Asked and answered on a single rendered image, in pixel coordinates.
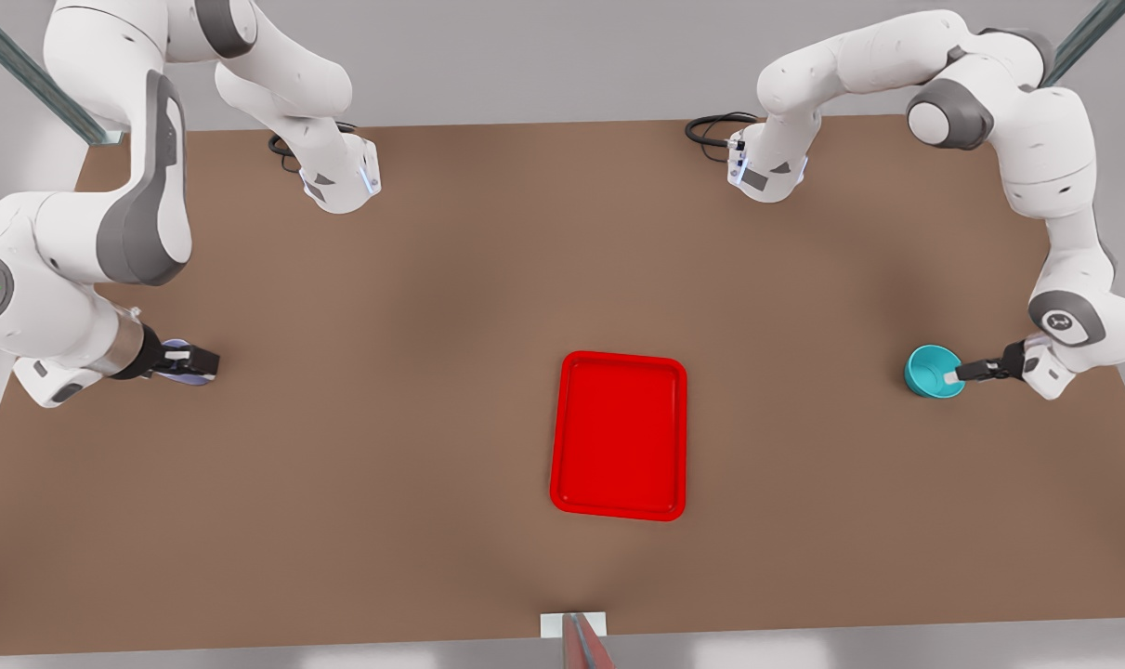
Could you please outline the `silver frame post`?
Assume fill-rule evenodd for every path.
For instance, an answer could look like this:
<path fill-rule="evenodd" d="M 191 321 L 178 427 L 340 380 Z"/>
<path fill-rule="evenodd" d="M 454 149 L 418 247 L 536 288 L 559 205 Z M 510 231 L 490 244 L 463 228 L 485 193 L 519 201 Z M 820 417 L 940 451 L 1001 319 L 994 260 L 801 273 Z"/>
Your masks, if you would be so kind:
<path fill-rule="evenodd" d="M 107 130 L 96 123 L 1 26 L 0 64 L 91 147 L 109 147 L 122 143 L 122 132 Z"/>
<path fill-rule="evenodd" d="M 1094 44 L 1110 31 L 1116 22 L 1125 16 L 1125 0 L 1098 0 L 1092 11 L 1086 13 L 1079 25 L 1069 33 L 1054 52 L 1054 58 L 1040 87 L 1058 85 L 1062 76 L 1070 71 Z"/>
<path fill-rule="evenodd" d="M 562 614 L 562 669 L 616 669 L 586 614 Z"/>

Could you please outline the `red tray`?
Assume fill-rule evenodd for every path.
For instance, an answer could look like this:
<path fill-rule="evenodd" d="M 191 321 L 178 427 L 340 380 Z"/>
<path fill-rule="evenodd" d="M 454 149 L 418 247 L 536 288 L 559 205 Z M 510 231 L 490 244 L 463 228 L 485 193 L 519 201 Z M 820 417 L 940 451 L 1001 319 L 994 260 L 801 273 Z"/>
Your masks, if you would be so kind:
<path fill-rule="evenodd" d="M 687 503 L 687 370 L 573 351 L 559 370 L 550 499 L 562 512 L 669 522 Z"/>

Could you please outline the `teal bowl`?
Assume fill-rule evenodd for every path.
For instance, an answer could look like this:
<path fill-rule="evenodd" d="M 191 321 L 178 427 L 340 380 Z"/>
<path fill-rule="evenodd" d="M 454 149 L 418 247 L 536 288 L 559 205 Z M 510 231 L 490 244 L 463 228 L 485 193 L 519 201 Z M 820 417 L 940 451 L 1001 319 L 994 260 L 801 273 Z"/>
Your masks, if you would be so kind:
<path fill-rule="evenodd" d="M 957 397 L 965 387 L 964 382 L 944 385 L 943 376 L 954 372 L 960 364 L 961 359 L 950 349 L 921 346 L 915 349 L 904 363 L 904 382 L 919 397 L 930 399 Z"/>

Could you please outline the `white post foot plate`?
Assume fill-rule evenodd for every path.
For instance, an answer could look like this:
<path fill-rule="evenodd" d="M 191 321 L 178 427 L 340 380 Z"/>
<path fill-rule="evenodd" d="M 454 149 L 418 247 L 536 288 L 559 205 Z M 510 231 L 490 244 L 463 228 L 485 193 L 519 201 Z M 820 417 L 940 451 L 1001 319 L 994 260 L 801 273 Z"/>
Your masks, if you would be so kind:
<path fill-rule="evenodd" d="M 569 612 L 544 613 L 540 617 L 540 638 L 562 638 L 562 623 Z M 608 636 L 608 614 L 605 612 L 583 612 L 590 626 L 598 636 Z"/>

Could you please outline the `lavender cup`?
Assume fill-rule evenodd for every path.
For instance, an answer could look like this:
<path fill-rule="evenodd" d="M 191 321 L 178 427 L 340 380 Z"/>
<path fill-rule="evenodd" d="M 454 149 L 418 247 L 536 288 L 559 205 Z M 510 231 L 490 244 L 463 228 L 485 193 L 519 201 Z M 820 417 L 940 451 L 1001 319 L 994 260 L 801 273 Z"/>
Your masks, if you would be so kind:
<path fill-rule="evenodd" d="M 170 378 L 179 385 L 210 385 L 218 374 L 220 356 L 213 351 L 194 346 L 187 340 L 164 340 L 163 358 L 153 367 L 158 376 Z"/>

